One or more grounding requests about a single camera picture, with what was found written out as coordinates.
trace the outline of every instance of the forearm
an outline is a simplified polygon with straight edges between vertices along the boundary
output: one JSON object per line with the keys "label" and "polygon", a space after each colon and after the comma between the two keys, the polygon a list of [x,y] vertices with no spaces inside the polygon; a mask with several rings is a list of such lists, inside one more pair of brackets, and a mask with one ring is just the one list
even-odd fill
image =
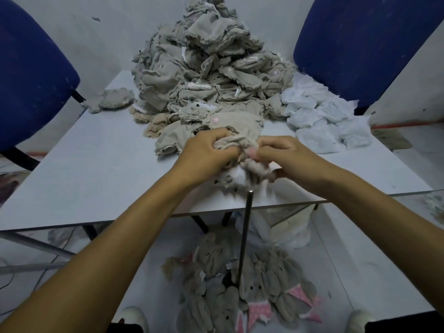
{"label": "forearm", "polygon": [[148,249],[190,188],[167,174],[0,326],[0,332],[104,332]]}
{"label": "forearm", "polygon": [[444,231],[347,171],[332,179],[327,190],[327,199],[444,314]]}

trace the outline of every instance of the white floor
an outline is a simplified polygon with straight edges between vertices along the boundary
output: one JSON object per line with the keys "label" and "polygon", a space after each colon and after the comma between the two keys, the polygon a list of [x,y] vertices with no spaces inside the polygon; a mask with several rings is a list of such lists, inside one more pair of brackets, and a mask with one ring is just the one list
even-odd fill
{"label": "white floor", "polygon": [[[402,128],[401,132],[413,144],[413,148],[395,153],[432,188],[444,189],[444,124],[407,127]],[[17,169],[0,159],[0,172]],[[443,192],[434,195],[444,198]],[[428,209],[424,196],[397,199],[443,227]],[[217,224],[222,214],[209,213],[203,218],[207,223]],[[324,301],[319,307],[324,324],[307,322],[300,332],[342,332],[348,314],[358,308],[369,310],[376,319],[432,310],[402,272],[338,208],[331,204],[322,206],[312,214],[312,220],[309,246],[295,250],[292,255],[318,287]],[[72,231],[73,228],[39,230],[26,232],[26,235],[63,246]],[[175,331],[175,312],[171,310],[171,305],[174,307],[178,303],[180,277],[175,276],[169,284],[160,266],[166,257],[182,256],[189,252],[200,236],[200,230],[191,218],[170,219],[131,283],[121,307],[141,307],[152,332]],[[66,249],[78,252],[88,242],[78,227]],[[0,256],[10,265],[50,262],[54,258],[51,254],[3,239],[0,239]],[[48,271],[42,281],[53,273]],[[17,307],[26,299],[40,276],[41,272],[15,275],[11,284],[0,290],[0,313]],[[6,285],[11,277],[0,276],[0,287]],[[6,317],[7,314],[0,316],[0,320]],[[277,327],[258,326],[255,331],[276,331]]]}

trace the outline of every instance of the shoe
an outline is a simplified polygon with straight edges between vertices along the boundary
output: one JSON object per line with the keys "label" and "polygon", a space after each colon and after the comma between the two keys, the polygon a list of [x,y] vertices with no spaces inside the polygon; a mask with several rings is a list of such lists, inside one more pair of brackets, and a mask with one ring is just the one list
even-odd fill
{"label": "shoe", "polygon": [[376,320],[369,312],[360,309],[353,311],[348,318],[345,333],[365,333],[365,325],[372,321]]}
{"label": "shoe", "polygon": [[130,306],[124,308],[122,311],[117,311],[111,322],[116,324],[137,324],[142,328],[143,333],[149,333],[150,331],[145,314],[136,306]]}

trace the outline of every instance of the white wall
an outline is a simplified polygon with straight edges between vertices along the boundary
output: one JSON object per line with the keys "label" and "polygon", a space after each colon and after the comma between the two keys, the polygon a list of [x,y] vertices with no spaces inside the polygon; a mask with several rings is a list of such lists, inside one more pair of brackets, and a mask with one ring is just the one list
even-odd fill
{"label": "white wall", "polygon": [[366,114],[372,125],[444,118],[444,22]]}
{"label": "white wall", "polygon": [[[80,75],[78,91],[99,94],[120,70],[131,69],[158,24],[182,18],[185,0],[13,0],[49,34]],[[266,48],[292,58],[297,37],[314,0],[225,0],[236,8]],[[23,151],[49,151],[75,123],[81,107],[70,100]]]}

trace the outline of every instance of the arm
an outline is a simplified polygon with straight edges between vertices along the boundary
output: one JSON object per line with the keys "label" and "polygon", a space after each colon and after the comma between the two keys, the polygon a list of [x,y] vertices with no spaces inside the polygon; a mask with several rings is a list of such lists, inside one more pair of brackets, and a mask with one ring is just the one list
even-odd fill
{"label": "arm", "polygon": [[236,159],[218,151],[226,129],[188,140],[173,168],[84,250],[35,291],[1,325],[0,332],[104,332],[136,271],[177,205],[194,187]]}
{"label": "arm", "polygon": [[338,206],[444,314],[444,230],[398,201],[314,154],[292,137],[261,137],[249,150],[257,161],[274,161],[276,174]]}

